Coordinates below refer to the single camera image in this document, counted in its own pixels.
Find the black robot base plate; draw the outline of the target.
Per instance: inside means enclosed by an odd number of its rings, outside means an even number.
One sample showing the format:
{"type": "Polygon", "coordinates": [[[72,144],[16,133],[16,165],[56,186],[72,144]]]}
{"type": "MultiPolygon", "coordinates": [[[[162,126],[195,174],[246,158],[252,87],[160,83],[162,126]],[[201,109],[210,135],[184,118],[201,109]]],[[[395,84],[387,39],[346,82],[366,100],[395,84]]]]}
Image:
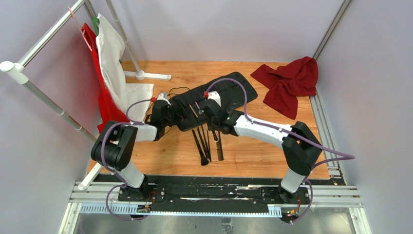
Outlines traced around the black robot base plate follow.
{"type": "Polygon", "coordinates": [[[278,194],[280,179],[201,176],[148,176],[149,196],[142,200],[132,192],[113,189],[106,197],[111,209],[120,202],[138,205],[142,212],[178,214],[252,214],[268,213],[269,205],[296,208],[307,205],[310,192],[299,187],[292,197],[278,194]]]}

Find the black comb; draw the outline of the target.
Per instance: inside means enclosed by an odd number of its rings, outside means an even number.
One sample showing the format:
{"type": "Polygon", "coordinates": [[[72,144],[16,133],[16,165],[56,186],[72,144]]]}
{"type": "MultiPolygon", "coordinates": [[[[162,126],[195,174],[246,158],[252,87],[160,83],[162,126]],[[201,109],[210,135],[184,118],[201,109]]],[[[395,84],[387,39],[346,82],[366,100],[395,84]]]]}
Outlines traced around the black comb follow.
{"type": "Polygon", "coordinates": [[[218,132],[218,141],[216,142],[217,146],[217,154],[218,154],[218,160],[223,161],[224,160],[224,154],[223,154],[223,148],[222,148],[222,141],[221,141],[221,134],[218,132]]]}

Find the large black powder brush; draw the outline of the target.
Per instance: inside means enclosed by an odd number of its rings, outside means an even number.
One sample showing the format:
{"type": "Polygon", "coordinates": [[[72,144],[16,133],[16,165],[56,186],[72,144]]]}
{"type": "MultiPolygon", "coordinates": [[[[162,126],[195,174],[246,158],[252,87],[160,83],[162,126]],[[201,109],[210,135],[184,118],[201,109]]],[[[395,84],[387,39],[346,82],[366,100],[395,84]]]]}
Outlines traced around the large black powder brush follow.
{"type": "Polygon", "coordinates": [[[203,150],[201,149],[201,145],[200,145],[200,142],[199,142],[199,140],[198,140],[198,138],[197,138],[197,135],[196,135],[195,131],[194,131],[194,130],[191,130],[191,131],[192,131],[192,134],[193,134],[193,137],[194,137],[194,140],[195,140],[195,143],[196,143],[198,152],[199,152],[199,154],[200,154],[201,165],[202,165],[202,166],[206,166],[206,165],[209,164],[209,160],[206,158],[203,150]]]}

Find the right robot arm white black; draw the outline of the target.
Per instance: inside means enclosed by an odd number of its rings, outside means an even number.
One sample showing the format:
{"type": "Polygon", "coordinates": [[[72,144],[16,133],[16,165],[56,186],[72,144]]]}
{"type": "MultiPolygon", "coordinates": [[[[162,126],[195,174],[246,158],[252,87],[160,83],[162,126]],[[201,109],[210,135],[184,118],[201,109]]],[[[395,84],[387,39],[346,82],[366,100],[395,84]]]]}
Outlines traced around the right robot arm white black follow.
{"type": "Polygon", "coordinates": [[[322,152],[320,142],[305,123],[275,124],[241,111],[228,113],[212,99],[202,102],[200,109],[206,116],[209,129],[213,131],[250,137],[280,148],[288,169],[278,188],[279,198],[284,203],[291,203],[298,197],[299,186],[309,176],[322,152]]]}

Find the pink handle makeup brush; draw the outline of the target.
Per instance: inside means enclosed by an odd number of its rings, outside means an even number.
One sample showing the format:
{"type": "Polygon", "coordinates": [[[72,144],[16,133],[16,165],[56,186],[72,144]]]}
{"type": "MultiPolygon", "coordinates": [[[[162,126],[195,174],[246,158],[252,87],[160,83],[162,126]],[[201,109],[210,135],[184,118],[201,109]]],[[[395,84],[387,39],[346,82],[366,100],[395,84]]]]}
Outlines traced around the pink handle makeup brush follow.
{"type": "Polygon", "coordinates": [[[198,102],[195,102],[195,105],[196,105],[196,107],[197,107],[197,109],[198,109],[198,110],[197,110],[198,114],[202,115],[202,114],[203,114],[203,111],[200,109],[198,102]]]}

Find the black makeup brush roll case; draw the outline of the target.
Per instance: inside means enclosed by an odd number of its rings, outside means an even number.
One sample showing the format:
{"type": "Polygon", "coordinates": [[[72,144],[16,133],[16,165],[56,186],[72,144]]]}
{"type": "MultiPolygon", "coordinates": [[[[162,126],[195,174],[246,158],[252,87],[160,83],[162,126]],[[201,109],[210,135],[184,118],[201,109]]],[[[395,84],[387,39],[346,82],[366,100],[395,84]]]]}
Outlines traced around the black makeup brush roll case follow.
{"type": "MultiPolygon", "coordinates": [[[[258,97],[258,94],[253,86],[239,72],[232,72],[228,75],[216,78],[206,84],[190,89],[182,94],[173,96],[169,99],[171,106],[173,106],[177,110],[178,114],[183,117],[183,119],[177,124],[180,131],[188,131],[207,122],[205,115],[198,114],[198,109],[195,102],[198,102],[199,106],[202,106],[205,101],[204,92],[213,84],[213,82],[223,78],[231,78],[242,84],[245,88],[248,102],[251,102],[258,97]],[[195,112],[199,116],[198,118],[195,117],[188,105],[191,105],[194,108],[195,112]]],[[[219,93],[222,108],[227,112],[231,112],[244,105],[243,90],[238,84],[232,81],[220,81],[213,85],[210,91],[217,91],[219,93]]]]}

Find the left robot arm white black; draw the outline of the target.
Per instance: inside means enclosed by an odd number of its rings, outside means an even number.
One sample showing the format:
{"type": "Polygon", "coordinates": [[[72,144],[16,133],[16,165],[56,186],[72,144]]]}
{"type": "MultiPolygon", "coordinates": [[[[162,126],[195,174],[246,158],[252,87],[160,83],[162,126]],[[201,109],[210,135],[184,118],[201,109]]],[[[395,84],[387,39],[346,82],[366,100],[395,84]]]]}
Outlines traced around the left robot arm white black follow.
{"type": "Polygon", "coordinates": [[[91,158],[122,182],[121,191],[130,192],[137,201],[144,201],[150,194],[148,178],[131,160],[134,145],[136,142],[158,141],[167,127],[182,119],[169,101],[156,100],[151,114],[142,121],[108,121],[92,148],[91,158]]]}

